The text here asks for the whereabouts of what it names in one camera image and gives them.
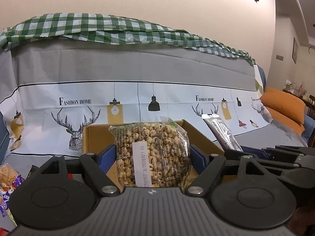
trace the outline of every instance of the chair backrest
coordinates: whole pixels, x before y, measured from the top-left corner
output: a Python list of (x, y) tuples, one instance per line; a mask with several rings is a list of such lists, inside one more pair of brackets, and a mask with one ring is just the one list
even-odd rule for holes
[(310, 105), (308, 106), (308, 116), (315, 120), (315, 97), (310, 95)]

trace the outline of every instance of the gingham fabric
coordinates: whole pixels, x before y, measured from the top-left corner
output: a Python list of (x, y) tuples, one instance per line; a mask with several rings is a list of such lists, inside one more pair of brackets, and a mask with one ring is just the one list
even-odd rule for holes
[(9, 50), (42, 38), (71, 38), (108, 44), (167, 44), (217, 56), (255, 60), (246, 51), (148, 21), (87, 13), (54, 13), (28, 19), (0, 33), (0, 48)]

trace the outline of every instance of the wall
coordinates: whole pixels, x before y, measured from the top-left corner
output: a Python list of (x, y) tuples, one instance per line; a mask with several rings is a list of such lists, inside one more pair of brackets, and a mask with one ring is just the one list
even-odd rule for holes
[[(294, 38), (300, 49), (300, 43), (290, 18), (288, 16), (277, 14), (275, 40), (269, 77), (267, 79), (267, 87), (282, 90), (287, 79), (294, 82), (297, 68), (297, 65), (292, 59)], [(283, 56), (283, 61), (276, 59), (277, 55)]]
[(0, 0), (0, 29), (54, 12), (113, 14), (185, 29), (248, 51), (269, 72), (275, 0)]
[(304, 81), (308, 96), (315, 96), (315, 50), (308, 48), (299, 48), (294, 81), (298, 86)]

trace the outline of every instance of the silver packet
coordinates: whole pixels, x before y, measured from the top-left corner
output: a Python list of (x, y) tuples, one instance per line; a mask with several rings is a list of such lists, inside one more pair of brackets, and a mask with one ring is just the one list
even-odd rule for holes
[(233, 134), (219, 115), (203, 114), (201, 115), (201, 118), (208, 125), (209, 129), (211, 129), (223, 149), (232, 149), (243, 152), (241, 146), (237, 143)]

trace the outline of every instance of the blue sofa armrest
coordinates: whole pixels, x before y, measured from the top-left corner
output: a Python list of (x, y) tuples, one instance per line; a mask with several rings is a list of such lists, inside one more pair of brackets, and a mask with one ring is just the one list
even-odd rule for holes
[(0, 164), (4, 159), (5, 152), (7, 151), (7, 146), (9, 145), (9, 132), (4, 125), (3, 116), (0, 112)]
[(313, 120), (311, 117), (307, 115), (304, 115), (304, 128), (305, 130), (302, 133), (302, 138), (307, 143), (315, 128), (315, 120)]

